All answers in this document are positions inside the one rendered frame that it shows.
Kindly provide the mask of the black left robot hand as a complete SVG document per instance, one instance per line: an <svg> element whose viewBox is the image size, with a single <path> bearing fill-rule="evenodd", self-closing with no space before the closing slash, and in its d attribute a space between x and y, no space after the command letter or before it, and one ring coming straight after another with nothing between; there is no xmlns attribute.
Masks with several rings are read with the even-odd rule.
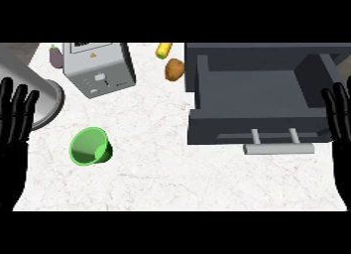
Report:
<svg viewBox="0 0 351 254"><path fill-rule="evenodd" d="M0 82L0 211L11 211L20 198L27 172L27 140L39 91Z"/></svg>

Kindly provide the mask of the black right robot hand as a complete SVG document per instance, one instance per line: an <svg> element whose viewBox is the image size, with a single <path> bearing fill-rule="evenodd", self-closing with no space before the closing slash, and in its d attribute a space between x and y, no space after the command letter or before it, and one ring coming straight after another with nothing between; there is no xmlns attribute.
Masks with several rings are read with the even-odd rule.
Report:
<svg viewBox="0 0 351 254"><path fill-rule="evenodd" d="M351 211L351 75L346 85L321 89L331 137L333 178L346 210Z"/></svg>

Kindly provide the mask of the green cup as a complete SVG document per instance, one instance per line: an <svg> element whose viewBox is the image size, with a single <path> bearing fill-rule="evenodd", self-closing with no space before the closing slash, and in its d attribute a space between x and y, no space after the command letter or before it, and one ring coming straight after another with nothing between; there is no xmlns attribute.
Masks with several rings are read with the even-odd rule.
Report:
<svg viewBox="0 0 351 254"><path fill-rule="evenodd" d="M69 148L70 160L78 166L104 163L111 157L107 135L98 127L86 127L75 136Z"/></svg>

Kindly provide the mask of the dark grey open drawer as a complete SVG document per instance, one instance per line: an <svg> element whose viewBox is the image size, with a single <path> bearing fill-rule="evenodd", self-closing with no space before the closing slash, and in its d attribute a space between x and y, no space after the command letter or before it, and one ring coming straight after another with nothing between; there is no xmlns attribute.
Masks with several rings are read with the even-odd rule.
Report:
<svg viewBox="0 0 351 254"><path fill-rule="evenodd" d="M321 90L340 81L351 43L187 43L185 90L194 94L187 143L326 143Z"/></svg>

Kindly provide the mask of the purple eggplant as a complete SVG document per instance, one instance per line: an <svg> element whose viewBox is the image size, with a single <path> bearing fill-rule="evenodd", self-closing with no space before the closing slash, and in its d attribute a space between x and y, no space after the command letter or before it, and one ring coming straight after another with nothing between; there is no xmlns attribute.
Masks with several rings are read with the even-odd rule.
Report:
<svg viewBox="0 0 351 254"><path fill-rule="evenodd" d="M55 46L49 47L49 64L54 68L61 68L64 66L64 57Z"/></svg>

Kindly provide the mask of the grey toaster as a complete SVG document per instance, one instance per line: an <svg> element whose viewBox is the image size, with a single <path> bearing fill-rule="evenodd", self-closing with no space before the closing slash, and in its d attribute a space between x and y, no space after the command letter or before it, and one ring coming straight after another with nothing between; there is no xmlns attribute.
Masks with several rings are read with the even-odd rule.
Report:
<svg viewBox="0 0 351 254"><path fill-rule="evenodd" d="M135 85L126 43L63 43L63 73L86 98Z"/></svg>

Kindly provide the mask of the brown potato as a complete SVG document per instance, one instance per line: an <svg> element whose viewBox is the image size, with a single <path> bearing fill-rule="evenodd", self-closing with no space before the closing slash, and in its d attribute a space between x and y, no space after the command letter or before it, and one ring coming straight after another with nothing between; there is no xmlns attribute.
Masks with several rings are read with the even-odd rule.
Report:
<svg viewBox="0 0 351 254"><path fill-rule="evenodd" d="M175 81L184 73L184 63L176 60L171 59L165 66L165 79L169 81Z"/></svg>

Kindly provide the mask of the yellow corn cob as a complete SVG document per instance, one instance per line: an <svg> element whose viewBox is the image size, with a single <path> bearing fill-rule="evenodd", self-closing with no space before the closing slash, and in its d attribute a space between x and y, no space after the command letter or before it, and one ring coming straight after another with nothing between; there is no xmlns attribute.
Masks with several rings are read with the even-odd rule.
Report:
<svg viewBox="0 0 351 254"><path fill-rule="evenodd" d="M157 49L154 55L163 60L168 57L171 51L172 44L171 43L160 43L157 45Z"/></svg>

